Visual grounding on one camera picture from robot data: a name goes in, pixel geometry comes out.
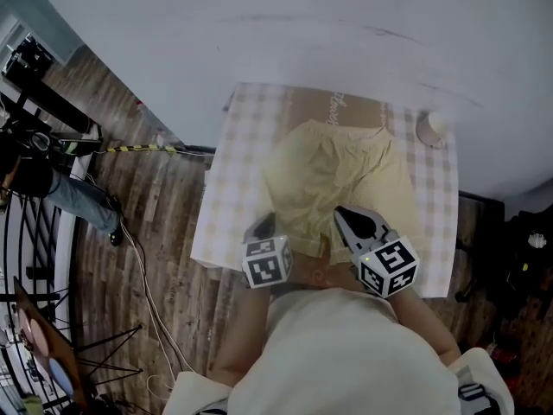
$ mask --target white cable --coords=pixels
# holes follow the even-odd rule
[[[79,165],[80,167],[85,170],[82,165],[80,164],[80,161],[78,158],[76,158],[76,161],[79,162]],[[94,186],[97,186],[96,182],[94,181],[94,178],[88,173],[85,171],[85,174],[86,174],[86,177],[92,182],[92,184]],[[149,298],[149,300],[147,299],[146,301],[148,302],[148,309],[149,309],[149,313],[150,313],[150,316],[152,318],[152,321],[154,322],[154,329],[156,330],[156,335],[157,335],[157,339],[158,341],[160,342],[161,346],[162,346],[162,350],[163,350],[163,354],[165,355],[165,358],[169,364],[169,370],[171,371],[171,375],[173,376],[173,382],[175,382],[175,375],[173,374],[173,368],[171,367],[171,363],[169,361],[169,358],[167,356],[167,353],[165,352],[165,348],[163,347],[163,343],[162,343],[162,340],[161,340],[161,337],[159,336],[159,333],[157,332],[157,326],[156,326],[156,319],[157,319],[157,322],[159,323],[160,327],[162,328],[163,332],[165,333],[165,335],[168,337],[169,339],[169,344],[171,344],[171,346],[173,346],[173,348],[175,349],[175,351],[178,353],[178,355],[182,358],[182,360],[184,361],[184,364],[187,365],[187,367],[192,371],[192,372],[196,372],[194,370],[194,368],[192,366],[190,366],[190,363],[188,363],[188,360],[187,358],[184,356],[184,354],[182,353],[181,351],[181,348],[179,348],[178,344],[176,343],[175,339],[173,338],[173,336],[171,335],[171,333],[169,332],[169,330],[167,329],[167,326],[165,326],[165,324],[163,323],[163,320],[162,318],[160,317],[159,315],[159,311],[157,310],[157,307],[156,307],[156,304],[154,302],[154,298],[152,297],[152,294],[151,294],[151,290],[149,288],[149,284],[148,284],[148,279],[147,279],[147,276],[146,276],[146,269],[144,267],[144,263],[143,263],[143,260],[142,260],[142,256],[140,254],[140,252],[138,251],[137,249],[137,245],[134,241],[134,239],[132,238],[132,235],[130,235],[130,232],[127,230],[126,226],[124,225],[124,223],[121,221],[121,228],[123,229],[123,232],[125,234],[125,236],[127,237],[127,239],[129,240],[130,244],[132,245],[132,248],[134,249],[135,251],[135,254],[137,256],[137,260],[138,260],[138,265],[140,267],[140,272],[142,274],[142,280],[143,280],[143,285],[144,285],[144,293],[146,295],[146,297]],[[154,318],[154,315],[152,315],[152,309],[156,315],[156,319]]]
[[[129,239],[129,242],[132,245],[132,248],[135,250],[135,254],[136,254],[137,259],[138,259],[138,264],[140,265],[141,271],[142,271],[143,270],[142,257],[140,256],[140,253],[138,253],[137,246],[135,245],[134,239],[130,236],[129,232],[127,231],[127,228],[124,227],[123,223],[121,223],[121,227],[123,228],[123,231],[124,231],[127,239]],[[146,291],[146,284],[147,283],[144,279],[143,274],[141,275],[141,277],[142,277],[142,281],[143,281],[143,284],[144,284],[144,293],[146,293],[145,291]],[[176,377],[175,377],[175,374],[173,373],[173,367],[171,366],[171,361],[170,361],[169,357],[167,356],[167,352],[165,351],[165,347],[163,346],[162,338],[159,336],[159,332],[157,331],[156,319],[154,318],[154,315],[152,313],[152,303],[150,303],[149,300],[146,300],[146,302],[148,303],[149,316],[151,317],[152,322],[154,323],[154,329],[156,330],[157,340],[159,341],[159,344],[162,347],[163,355],[165,356],[165,359],[167,360],[167,364],[169,366],[169,371],[171,372],[171,377],[173,378],[173,384],[174,384],[176,382]]]
[[[152,392],[152,390],[149,388],[149,381],[150,379],[154,378],[154,377],[158,377],[159,375],[150,375],[148,377],[148,379],[146,380],[146,389],[148,389],[148,392],[150,392],[152,395],[154,395],[157,399],[160,399],[161,401],[168,401],[168,398],[162,398],[160,397],[159,395],[156,395],[155,393]],[[169,390],[173,390],[173,387],[169,387],[169,386],[165,386],[167,387]]]
[[[169,338],[170,340],[170,344],[175,348],[175,350],[179,353],[179,355],[181,356],[182,360],[184,361],[184,364],[187,365],[187,367],[192,371],[192,372],[195,372],[195,370],[192,368],[192,366],[190,366],[190,363],[188,363],[188,360],[186,359],[186,357],[184,356],[184,354],[182,354],[182,351],[181,351],[181,348],[179,348],[178,344],[176,343],[176,341],[173,339],[173,336],[171,336],[171,333],[169,332],[169,330],[167,329],[167,327],[165,326],[165,324],[163,323],[162,321],[162,318],[160,317],[159,315],[159,312],[157,310],[157,307],[156,305],[154,304],[154,299],[152,297],[152,294],[151,294],[151,290],[149,288],[149,284],[148,284],[148,279],[146,278],[146,270],[144,268],[144,264],[143,264],[143,261],[142,261],[142,257],[139,255],[138,253],[138,250],[137,250],[137,247],[135,245],[135,242],[133,240],[133,238],[131,237],[129,231],[127,230],[127,228],[125,227],[125,225],[123,224],[123,222],[121,223],[121,227],[123,229],[123,232],[125,233],[125,235],[127,236],[127,239],[129,239],[130,243],[132,244],[133,248],[135,249],[135,253],[137,254],[137,257],[138,257],[138,264],[140,266],[140,270],[142,272],[142,278],[143,278],[143,283],[144,283],[144,289],[147,291],[147,294],[149,296],[149,299],[151,300],[152,304],[153,304],[153,309],[154,309],[154,312],[156,313],[156,317],[157,317],[157,321],[159,322],[160,326],[162,327],[162,330],[163,332],[165,332],[165,335]]]
[[[139,149],[139,150],[133,150],[134,152],[140,152],[142,150],[164,150],[164,149],[148,149],[148,148],[144,148],[144,149]],[[168,151],[168,150],[165,150],[165,152],[167,152],[168,154],[186,154],[188,156],[213,156],[214,154],[196,154],[194,152],[188,152],[186,150],[171,150],[171,151]],[[94,154],[108,154],[108,151],[107,150],[101,150],[101,151],[94,151],[93,152]]]

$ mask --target wooden floor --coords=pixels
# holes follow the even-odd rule
[[[156,141],[155,132],[137,113],[136,98],[90,51],[85,51],[71,67],[54,67],[45,81],[102,125],[107,144]],[[127,227],[143,246],[149,287],[162,320],[191,365],[204,373],[213,361],[230,308],[242,287],[238,274],[207,270],[190,259],[205,163],[198,157],[130,152],[98,156],[93,167],[99,186],[122,202]],[[458,236],[468,246],[472,244],[482,208],[476,201],[460,201]],[[483,292],[476,293],[469,303],[454,300],[454,293],[468,281],[470,274],[470,258],[457,251],[448,298],[432,299],[429,303],[458,341],[475,345],[486,332],[494,309]],[[81,223],[73,282],[76,319],[82,324],[81,342],[93,342],[143,325],[110,358],[110,363],[140,367],[144,372],[102,388],[115,399],[161,413],[172,380],[149,318],[131,246],[125,242],[112,248],[106,236]],[[531,341],[530,345],[524,345],[523,354],[527,357],[523,381],[515,396],[524,405],[540,404],[548,409],[553,404],[553,393],[547,392],[553,374],[553,360],[549,357],[553,349],[552,316],[549,313],[543,322],[536,322],[534,314],[529,310],[526,319],[505,326],[523,336],[524,342]],[[95,348],[88,358],[102,360],[116,346],[112,342]],[[177,357],[170,349],[168,356],[177,373],[180,370]],[[110,380],[118,374],[121,373],[98,371],[94,378]]]

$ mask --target metal stand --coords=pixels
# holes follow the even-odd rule
[[[86,134],[90,130],[94,123],[90,117],[61,97],[54,89],[42,83],[35,73],[26,68],[17,58],[8,64],[3,75],[22,93],[26,93],[29,100],[43,111],[50,113],[78,132]]]
[[[130,372],[130,373],[128,373],[128,374],[126,374],[122,377],[117,377],[117,378],[113,378],[111,380],[100,381],[99,383],[95,383],[96,386],[97,386],[97,385],[104,384],[104,383],[109,383],[109,382],[112,382],[112,381],[122,380],[124,378],[128,378],[128,377],[131,377],[132,375],[137,375],[137,374],[143,372],[142,369],[128,369],[126,367],[113,366],[112,364],[107,364],[106,363],[141,328],[142,328],[142,324],[139,324],[135,328],[130,329],[130,330],[126,330],[125,332],[122,332],[121,334],[110,336],[109,338],[105,338],[104,340],[100,340],[99,342],[94,342],[92,344],[88,344],[86,346],[76,348],[75,352],[83,352],[83,351],[88,350],[90,348],[95,348],[97,346],[101,346],[102,344],[106,344],[107,342],[117,340],[117,338],[121,338],[122,336],[127,335],[127,337],[122,342],[120,342],[118,344],[118,346],[115,349],[113,349],[100,363],[98,363],[96,361],[88,360],[86,358],[79,358],[79,361],[80,361],[81,364],[83,364],[85,366],[94,367],[94,369],[91,372],[89,372],[86,377],[90,378],[92,376],[92,374],[94,374],[94,372],[96,372],[100,368],[110,369],[110,370],[118,370],[118,371],[123,371],[123,372]]]
[[[29,128],[37,129],[38,131],[41,131],[45,134],[49,134],[51,132],[52,128],[48,124],[38,119],[37,115],[33,115],[25,109],[22,109],[22,105],[25,105],[27,97],[22,100],[21,105],[19,104],[19,102],[16,103],[10,97],[4,95],[3,93],[0,93],[0,100],[6,107],[6,112],[8,112],[10,115],[17,114],[17,117],[22,121],[22,123],[24,123]]]

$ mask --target table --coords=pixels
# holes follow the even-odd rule
[[[283,135],[291,100],[298,88],[239,84],[232,97],[223,133],[213,159],[201,204],[191,256],[205,267],[241,270],[240,244],[245,229],[255,220],[260,186],[260,162]],[[321,92],[320,96],[336,98]],[[422,144],[415,133],[416,112],[376,102],[379,121],[394,136],[405,154],[427,236],[416,288],[423,297],[445,297],[453,269],[457,230],[458,177],[452,132],[443,149]],[[322,265],[317,259],[295,254],[291,281],[319,287],[357,290],[348,272]]]

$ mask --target jeans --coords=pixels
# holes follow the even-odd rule
[[[90,183],[60,174],[52,169],[52,185],[47,198],[58,208],[85,219],[102,233],[113,233],[119,214],[101,205],[105,193]]]

